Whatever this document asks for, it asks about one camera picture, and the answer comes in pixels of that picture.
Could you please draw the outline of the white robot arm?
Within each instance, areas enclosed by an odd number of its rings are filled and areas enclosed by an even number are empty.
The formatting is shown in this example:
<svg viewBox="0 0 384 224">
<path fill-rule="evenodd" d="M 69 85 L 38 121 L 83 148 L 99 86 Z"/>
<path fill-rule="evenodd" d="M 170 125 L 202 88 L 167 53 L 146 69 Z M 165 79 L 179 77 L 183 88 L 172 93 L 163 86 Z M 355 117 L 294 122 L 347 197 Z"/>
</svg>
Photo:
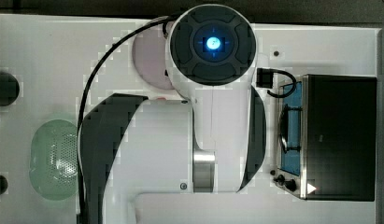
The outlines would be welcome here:
<svg viewBox="0 0 384 224">
<path fill-rule="evenodd" d="M 78 122 L 80 224 L 136 224 L 145 193 L 236 193 L 262 166 L 250 23 L 221 5 L 171 22 L 165 70 L 178 99 L 114 93 Z"/>
</svg>

